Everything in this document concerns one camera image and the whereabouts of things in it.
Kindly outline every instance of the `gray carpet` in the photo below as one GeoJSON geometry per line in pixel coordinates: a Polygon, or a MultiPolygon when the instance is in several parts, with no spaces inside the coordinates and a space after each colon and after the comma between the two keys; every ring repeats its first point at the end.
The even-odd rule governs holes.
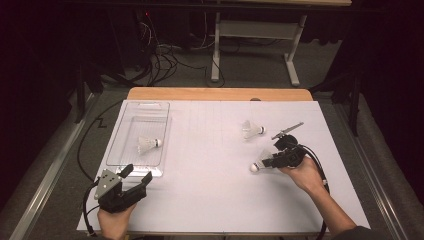
{"type": "MultiPolygon", "coordinates": [[[[226,51],[232,51],[237,47],[231,42],[223,46],[226,51]]],[[[223,87],[291,88],[288,74],[281,60],[280,49],[285,46],[286,43],[267,47],[242,46],[238,53],[223,53],[221,61],[221,71],[225,79],[223,87]]],[[[320,46],[317,42],[299,46],[295,57],[295,66],[301,81],[301,88],[308,88],[322,81],[337,48],[338,45],[320,46]]],[[[181,63],[192,67],[206,66],[208,69],[206,77],[204,70],[179,65],[173,76],[161,81],[157,86],[207,86],[212,64],[210,51],[185,52],[176,49],[175,57],[181,63]]],[[[128,76],[134,74],[136,73],[128,72],[128,76]]],[[[53,191],[33,225],[32,231],[28,233],[28,239],[87,239],[85,234],[75,230],[81,216],[82,197],[90,184],[77,164],[78,147],[90,123],[109,106],[125,99],[129,90],[114,83],[105,83],[104,85],[106,90],[98,97],[98,101],[89,112],[86,124],[66,158],[66,165],[53,191]]],[[[361,99],[358,117],[359,137],[352,140],[344,125],[343,121],[345,120],[340,117],[339,109],[340,107],[344,109],[344,106],[333,105],[327,96],[328,94],[318,94],[315,98],[320,102],[331,134],[371,227],[387,235],[389,239],[393,234],[392,230],[387,227],[386,219],[376,202],[375,193],[369,186],[360,154],[352,142],[354,140],[361,143],[367,157],[372,160],[375,175],[393,204],[399,222],[405,229],[408,238],[424,239],[422,205],[417,201],[412,189],[397,167],[396,161],[391,156],[366,102],[361,99]]],[[[118,111],[119,106],[112,107],[101,116],[103,119],[101,125],[99,125],[99,120],[95,121],[82,144],[81,162],[92,177],[95,176],[103,157],[118,111]]],[[[71,113],[69,119],[57,130],[2,211],[0,239],[8,239],[14,231],[45,172],[66,141],[70,126],[73,125],[72,121],[75,119],[74,114],[75,112],[71,113]]]]}

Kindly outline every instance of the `white table surface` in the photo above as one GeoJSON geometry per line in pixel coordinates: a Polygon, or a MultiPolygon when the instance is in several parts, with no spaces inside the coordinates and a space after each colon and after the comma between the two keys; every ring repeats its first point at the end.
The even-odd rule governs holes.
{"type": "MultiPolygon", "coordinates": [[[[138,203],[131,216],[129,232],[199,235],[319,232],[322,218],[318,210],[287,175],[277,169],[249,171],[263,149],[277,151],[272,136],[300,121],[304,125],[291,134],[319,157],[333,198],[357,225],[369,227],[318,102],[166,102],[170,103],[172,119],[164,142],[164,174],[148,185],[147,197],[138,203]],[[266,134],[244,140],[241,125],[245,120],[265,126],[266,134]]],[[[104,168],[107,168],[105,159],[98,176],[104,168]]],[[[124,187],[135,186],[128,182],[129,178],[125,180],[124,187]]],[[[94,192],[95,189],[87,209],[97,205],[94,192]]],[[[89,215],[89,220],[95,230],[100,229],[97,211],[89,215]]],[[[82,217],[77,230],[86,230],[82,217]]]]}

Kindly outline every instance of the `person's left hand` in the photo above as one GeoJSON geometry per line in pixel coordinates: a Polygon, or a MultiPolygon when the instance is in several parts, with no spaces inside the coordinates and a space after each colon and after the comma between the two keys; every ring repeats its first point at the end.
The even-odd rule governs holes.
{"type": "Polygon", "coordinates": [[[127,233],[128,221],[136,205],[137,203],[119,213],[109,213],[103,209],[99,209],[97,218],[99,219],[103,237],[111,240],[124,239],[127,233]]]}

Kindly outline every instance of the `person's right hand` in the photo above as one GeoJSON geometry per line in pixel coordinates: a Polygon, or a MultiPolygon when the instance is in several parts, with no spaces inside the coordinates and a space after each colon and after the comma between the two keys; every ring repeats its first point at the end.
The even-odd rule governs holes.
{"type": "Polygon", "coordinates": [[[279,170],[289,175],[296,185],[306,193],[324,188],[321,176],[319,175],[317,166],[309,157],[304,157],[302,163],[296,168],[279,168],[279,170]]]}

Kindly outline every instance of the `white desk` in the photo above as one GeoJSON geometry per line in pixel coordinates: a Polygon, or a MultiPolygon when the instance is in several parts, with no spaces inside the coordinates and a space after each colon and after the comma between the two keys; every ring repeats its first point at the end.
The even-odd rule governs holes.
{"type": "MultiPolygon", "coordinates": [[[[351,0],[236,0],[234,2],[255,2],[255,3],[275,3],[275,4],[297,4],[305,6],[350,6],[351,0]]],[[[219,39],[221,36],[246,37],[246,38],[270,38],[291,40],[291,48],[288,53],[284,53],[284,60],[290,81],[293,86],[299,86],[299,78],[293,64],[303,28],[305,27],[306,15],[302,15],[297,23],[272,23],[255,21],[229,21],[221,20],[220,13],[216,13],[215,19],[215,45],[212,62],[211,81],[219,81],[220,51],[219,39]]]]}
{"type": "MultiPolygon", "coordinates": [[[[257,91],[258,96],[263,95],[261,90],[257,91]]],[[[205,92],[208,91],[199,89],[200,95],[205,92]]],[[[284,90],[275,93],[284,94],[284,90]]],[[[160,98],[170,102],[172,118],[164,146],[164,175],[148,185],[148,196],[134,210],[129,232],[279,236],[319,232],[321,216],[288,176],[276,169],[257,174],[249,171],[264,148],[276,151],[271,136],[299,121],[305,124],[292,135],[320,158],[332,196],[358,225],[369,227],[317,102],[179,101],[165,100],[163,95],[160,98]],[[267,134],[244,141],[241,123],[247,119],[264,125],[267,134]]],[[[103,159],[98,175],[105,167],[103,159]]],[[[93,193],[94,190],[88,209],[97,204],[93,193]]],[[[96,213],[90,214],[89,219],[98,231],[96,213]]],[[[78,230],[85,230],[82,219],[78,230]]]]}

